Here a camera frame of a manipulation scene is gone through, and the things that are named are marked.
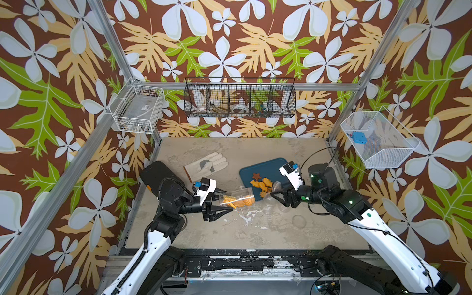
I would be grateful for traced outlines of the clear cookie jar back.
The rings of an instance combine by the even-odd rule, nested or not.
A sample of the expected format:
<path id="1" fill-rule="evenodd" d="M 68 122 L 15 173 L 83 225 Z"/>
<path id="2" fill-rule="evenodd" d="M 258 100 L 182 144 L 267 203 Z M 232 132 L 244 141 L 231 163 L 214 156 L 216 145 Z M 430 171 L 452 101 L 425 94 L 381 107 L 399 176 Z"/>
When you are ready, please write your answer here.
<path id="1" fill-rule="evenodd" d="M 255 203 L 255 197 L 251 188 L 243 188 L 223 193 L 219 196 L 219 200 L 221 206 L 227 206 L 233 209 L 249 207 Z"/>

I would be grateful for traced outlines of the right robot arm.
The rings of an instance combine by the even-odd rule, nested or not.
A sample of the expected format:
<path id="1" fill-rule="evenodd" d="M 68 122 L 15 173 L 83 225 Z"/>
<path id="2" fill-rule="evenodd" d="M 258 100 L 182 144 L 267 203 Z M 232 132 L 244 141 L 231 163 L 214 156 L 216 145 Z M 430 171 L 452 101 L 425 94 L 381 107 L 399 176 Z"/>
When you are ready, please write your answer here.
<path id="1" fill-rule="evenodd" d="M 301 203 L 321 205 L 327 215 L 337 217 L 361 235 L 389 266 L 382 269 L 329 245 L 317 257 L 320 273 L 350 277 L 380 295 L 449 295 L 453 292 L 456 278 L 439 272 L 420 258 L 388 227 L 363 195 L 341 188 L 328 163 L 309 167 L 309 185 L 304 183 L 300 167 L 293 162 L 286 163 L 279 171 L 291 185 L 272 192 L 275 200 L 291 208 Z"/>

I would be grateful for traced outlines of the clear cookie jar front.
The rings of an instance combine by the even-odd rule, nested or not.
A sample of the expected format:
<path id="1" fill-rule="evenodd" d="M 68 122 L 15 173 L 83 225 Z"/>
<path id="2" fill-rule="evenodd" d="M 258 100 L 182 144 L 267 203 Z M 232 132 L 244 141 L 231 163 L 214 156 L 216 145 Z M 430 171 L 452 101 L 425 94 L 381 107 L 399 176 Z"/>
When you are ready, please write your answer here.
<path id="1" fill-rule="evenodd" d="M 275 200 L 270 194 L 266 194 L 263 198 L 263 213 L 266 215 L 273 214 L 277 204 L 277 200 Z"/>

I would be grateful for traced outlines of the clear cookie jar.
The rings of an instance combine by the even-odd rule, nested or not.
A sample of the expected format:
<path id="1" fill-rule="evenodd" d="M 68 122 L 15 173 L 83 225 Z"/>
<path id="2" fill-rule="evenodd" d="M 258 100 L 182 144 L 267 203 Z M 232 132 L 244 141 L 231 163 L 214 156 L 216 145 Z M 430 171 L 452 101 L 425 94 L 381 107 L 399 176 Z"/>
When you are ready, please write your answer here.
<path id="1" fill-rule="evenodd" d="M 266 194 L 263 198 L 263 213 L 266 215 L 273 214 L 277 204 L 277 200 L 275 200 L 270 194 Z"/>
<path id="2" fill-rule="evenodd" d="M 243 188 L 223 193 L 219 196 L 219 200 L 221 206 L 227 206 L 233 209 L 249 207 L 255 203 L 255 197 L 251 188 Z"/>
<path id="3" fill-rule="evenodd" d="M 284 204 L 278 204 L 277 208 L 280 210 L 282 213 L 287 213 L 291 210 L 290 206 L 284 206 Z"/>

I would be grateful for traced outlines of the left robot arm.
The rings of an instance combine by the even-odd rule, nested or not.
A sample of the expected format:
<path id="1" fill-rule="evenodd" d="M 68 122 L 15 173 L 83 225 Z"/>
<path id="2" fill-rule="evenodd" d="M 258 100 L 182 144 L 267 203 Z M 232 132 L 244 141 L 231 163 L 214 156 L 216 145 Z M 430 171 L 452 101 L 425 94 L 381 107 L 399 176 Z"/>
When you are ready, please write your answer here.
<path id="1" fill-rule="evenodd" d="M 174 177 L 164 178 L 150 187 L 159 200 L 155 216 L 143 234 L 143 244 L 118 277 L 102 292 L 104 295 L 137 295 L 158 260 L 171 247 L 182 231 L 184 214 L 201 213 L 204 221 L 216 221 L 232 211 L 226 206 L 213 206 L 216 181 L 202 178 L 189 190 Z"/>

